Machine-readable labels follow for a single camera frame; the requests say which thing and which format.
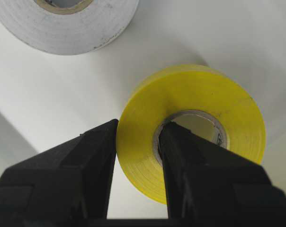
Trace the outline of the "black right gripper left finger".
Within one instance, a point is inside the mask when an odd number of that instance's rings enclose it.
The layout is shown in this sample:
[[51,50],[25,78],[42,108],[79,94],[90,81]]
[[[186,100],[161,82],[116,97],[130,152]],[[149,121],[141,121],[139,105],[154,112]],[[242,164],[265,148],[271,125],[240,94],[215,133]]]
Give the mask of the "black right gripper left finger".
[[118,121],[8,167],[0,177],[0,227],[77,227],[106,219]]

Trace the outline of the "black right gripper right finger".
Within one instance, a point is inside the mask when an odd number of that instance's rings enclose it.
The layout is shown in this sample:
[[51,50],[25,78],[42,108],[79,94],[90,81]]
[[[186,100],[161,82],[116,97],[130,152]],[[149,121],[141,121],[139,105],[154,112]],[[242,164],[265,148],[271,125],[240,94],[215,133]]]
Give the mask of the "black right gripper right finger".
[[188,227],[286,227],[264,168],[170,122],[159,135],[169,218]]

